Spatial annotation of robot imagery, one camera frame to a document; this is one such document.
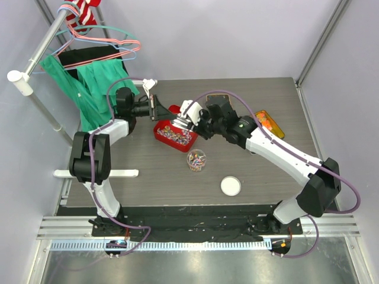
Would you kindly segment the red square candy box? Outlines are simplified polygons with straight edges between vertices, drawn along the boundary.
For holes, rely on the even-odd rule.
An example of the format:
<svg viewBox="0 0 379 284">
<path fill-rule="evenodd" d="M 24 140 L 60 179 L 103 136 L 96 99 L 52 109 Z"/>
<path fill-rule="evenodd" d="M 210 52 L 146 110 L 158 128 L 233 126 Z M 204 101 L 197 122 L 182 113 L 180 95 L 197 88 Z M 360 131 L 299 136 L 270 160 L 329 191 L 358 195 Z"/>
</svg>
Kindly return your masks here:
<svg viewBox="0 0 379 284">
<path fill-rule="evenodd" d="M 175 127 L 170 120 L 158 121 L 153 129 L 155 139 L 183 153 L 190 151 L 198 135 Z"/>
</svg>

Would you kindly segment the silver metal scoop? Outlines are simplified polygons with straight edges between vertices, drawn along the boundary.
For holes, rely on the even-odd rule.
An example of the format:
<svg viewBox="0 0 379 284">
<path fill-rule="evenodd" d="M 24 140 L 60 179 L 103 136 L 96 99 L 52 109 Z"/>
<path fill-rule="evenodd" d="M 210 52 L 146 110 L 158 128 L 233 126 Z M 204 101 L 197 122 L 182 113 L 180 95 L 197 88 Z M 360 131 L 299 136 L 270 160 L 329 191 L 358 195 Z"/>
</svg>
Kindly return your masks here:
<svg viewBox="0 0 379 284">
<path fill-rule="evenodd" d="M 187 120 L 186 118 L 182 118 L 182 117 L 176 117 L 175 119 L 171 120 L 171 124 L 174 127 L 180 128 L 182 130 L 192 129 L 192 122 L 190 120 Z"/>
</svg>

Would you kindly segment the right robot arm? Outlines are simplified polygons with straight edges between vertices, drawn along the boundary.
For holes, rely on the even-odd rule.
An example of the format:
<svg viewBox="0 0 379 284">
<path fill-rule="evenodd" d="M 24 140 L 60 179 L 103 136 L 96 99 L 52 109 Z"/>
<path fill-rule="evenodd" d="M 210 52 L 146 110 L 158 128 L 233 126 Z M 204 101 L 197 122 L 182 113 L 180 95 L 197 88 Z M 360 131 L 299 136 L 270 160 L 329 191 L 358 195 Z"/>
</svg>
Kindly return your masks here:
<svg viewBox="0 0 379 284">
<path fill-rule="evenodd" d="M 260 155 L 288 173 L 302 190 L 281 201 L 267 219 L 270 231 L 279 234 L 298 217 L 321 217 L 341 191 L 338 163 L 321 161 L 282 141 L 250 115 L 239 116 L 228 100 L 213 98 L 202 108 L 194 103 L 188 111 L 193 130 L 205 139 L 218 134 L 242 149 Z"/>
</svg>

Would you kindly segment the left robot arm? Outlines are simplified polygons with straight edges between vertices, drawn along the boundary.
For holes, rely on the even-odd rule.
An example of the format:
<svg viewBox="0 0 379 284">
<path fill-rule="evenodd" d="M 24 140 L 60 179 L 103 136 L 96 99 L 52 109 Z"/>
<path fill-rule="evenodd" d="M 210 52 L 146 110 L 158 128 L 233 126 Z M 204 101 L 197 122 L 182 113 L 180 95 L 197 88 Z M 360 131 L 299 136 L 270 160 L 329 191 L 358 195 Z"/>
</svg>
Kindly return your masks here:
<svg viewBox="0 0 379 284">
<path fill-rule="evenodd" d="M 130 88 L 115 92 L 110 122 L 90 132 L 77 132 L 73 139 L 69 173 L 82 183 L 94 200 L 97 217 L 105 220 L 105 228 L 114 236 L 122 235 L 126 221 L 122 206 L 114 196 L 109 177 L 111 172 L 111 146 L 131 134 L 136 118 L 148 117 L 152 121 L 171 120 L 175 114 L 164 107 L 157 95 L 145 94 L 136 99 Z"/>
</svg>

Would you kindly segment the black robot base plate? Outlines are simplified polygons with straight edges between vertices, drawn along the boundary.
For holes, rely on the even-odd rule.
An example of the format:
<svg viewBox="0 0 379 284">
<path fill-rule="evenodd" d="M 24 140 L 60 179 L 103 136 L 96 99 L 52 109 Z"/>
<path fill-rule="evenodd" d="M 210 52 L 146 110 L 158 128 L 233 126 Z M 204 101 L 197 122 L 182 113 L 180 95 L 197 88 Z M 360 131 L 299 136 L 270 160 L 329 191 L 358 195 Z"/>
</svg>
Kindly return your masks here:
<svg viewBox="0 0 379 284">
<path fill-rule="evenodd" d="M 272 205 L 130 206 L 122 207 L 116 222 L 100 217 L 94 207 L 61 206 L 58 217 L 82 217 L 93 237 L 147 237 L 153 242 L 259 241 L 265 237 L 304 234 L 316 228 L 317 218 L 301 217 L 281 225 L 271 216 Z"/>
</svg>

